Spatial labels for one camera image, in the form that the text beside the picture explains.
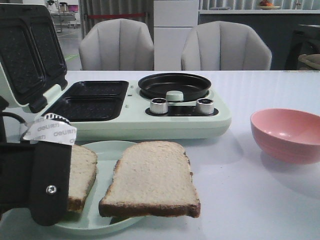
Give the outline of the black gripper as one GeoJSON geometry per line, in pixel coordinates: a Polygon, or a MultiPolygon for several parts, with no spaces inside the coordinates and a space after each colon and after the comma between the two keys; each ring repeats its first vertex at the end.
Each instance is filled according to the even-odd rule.
{"type": "Polygon", "coordinates": [[[3,117],[24,121],[4,112],[8,105],[0,99],[0,214],[28,206],[37,224],[52,226],[67,212],[77,129],[63,116],[46,113],[22,126],[25,141],[7,142],[3,117]]]}

